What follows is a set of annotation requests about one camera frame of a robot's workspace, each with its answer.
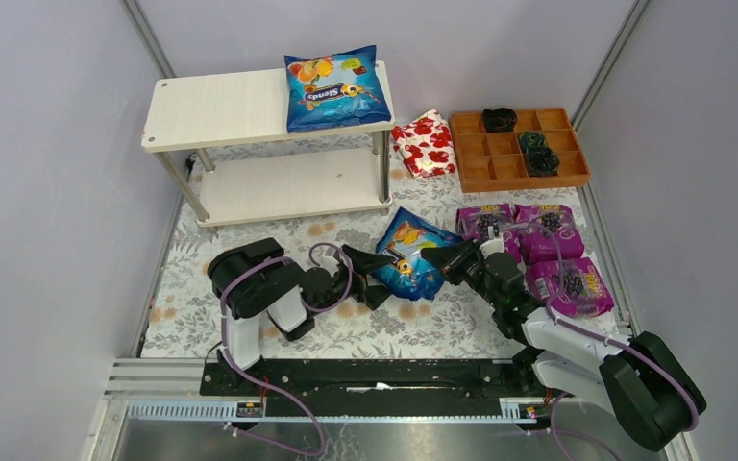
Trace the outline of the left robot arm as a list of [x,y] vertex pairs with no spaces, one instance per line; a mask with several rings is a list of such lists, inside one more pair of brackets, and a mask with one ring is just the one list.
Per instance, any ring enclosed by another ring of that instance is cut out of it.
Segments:
[[221,356],[233,368],[246,371],[261,361],[263,315],[286,340],[295,341],[315,326],[317,315],[350,299],[375,310],[391,296],[388,288],[369,281],[393,262],[391,256],[326,242],[313,248],[332,252],[312,257],[308,269],[273,237],[234,247],[211,261],[208,277],[221,311]]

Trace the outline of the blue Slendy candy bag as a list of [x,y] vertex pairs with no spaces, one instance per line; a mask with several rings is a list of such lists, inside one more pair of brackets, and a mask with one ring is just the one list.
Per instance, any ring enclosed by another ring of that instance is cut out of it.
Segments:
[[396,212],[388,232],[388,245],[429,248],[452,246],[461,241],[458,235],[438,228],[402,206]]
[[421,257],[421,251],[425,248],[388,245],[388,231],[389,227],[376,244],[375,252],[378,255],[393,256],[396,261],[372,273],[372,276],[398,298],[410,301],[434,300],[445,283],[445,279],[437,269]]

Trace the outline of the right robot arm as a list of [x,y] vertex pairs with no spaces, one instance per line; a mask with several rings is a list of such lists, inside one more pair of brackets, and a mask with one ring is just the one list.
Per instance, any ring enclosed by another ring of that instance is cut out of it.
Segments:
[[641,447],[660,451],[698,425],[707,401],[659,336],[609,335],[562,315],[527,290],[510,254],[486,254],[475,240],[421,257],[492,307],[499,331],[523,345],[515,358],[529,375],[611,414]]

